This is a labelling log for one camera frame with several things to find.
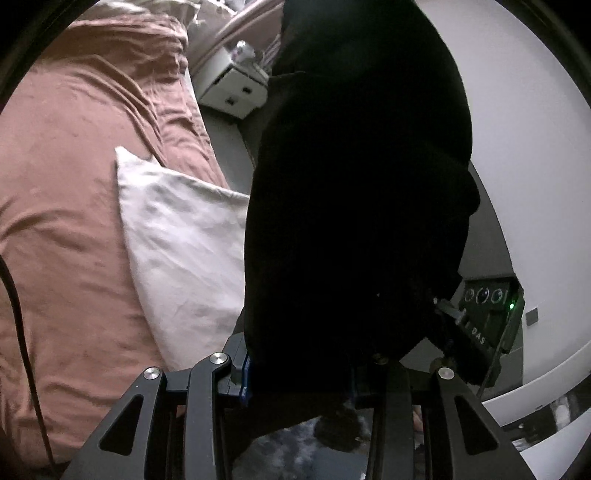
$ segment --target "pink duvet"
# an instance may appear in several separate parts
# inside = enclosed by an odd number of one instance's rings
[[[185,42],[165,15],[75,22],[0,115],[0,253],[59,462],[144,368],[163,365],[129,272],[114,148],[226,186],[181,80]],[[27,464],[47,464],[4,293],[0,426]]]

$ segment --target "gray floor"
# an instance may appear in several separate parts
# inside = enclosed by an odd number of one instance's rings
[[[250,194],[254,168],[237,120],[206,106],[199,109],[228,185],[236,192]]]

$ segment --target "pillowcase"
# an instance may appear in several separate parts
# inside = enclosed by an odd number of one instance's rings
[[[167,366],[221,351],[244,303],[247,195],[117,152],[135,289]]]

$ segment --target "black fabric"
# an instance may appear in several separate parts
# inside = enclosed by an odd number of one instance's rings
[[[245,336],[255,365],[313,390],[328,366],[401,358],[459,284],[479,205],[470,113],[411,0],[286,0],[268,92]]]

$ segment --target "drawer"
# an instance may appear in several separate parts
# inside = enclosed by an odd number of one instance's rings
[[[267,89],[248,76],[232,68],[211,88],[219,87],[237,98],[246,100],[254,106],[262,106],[267,101]]]

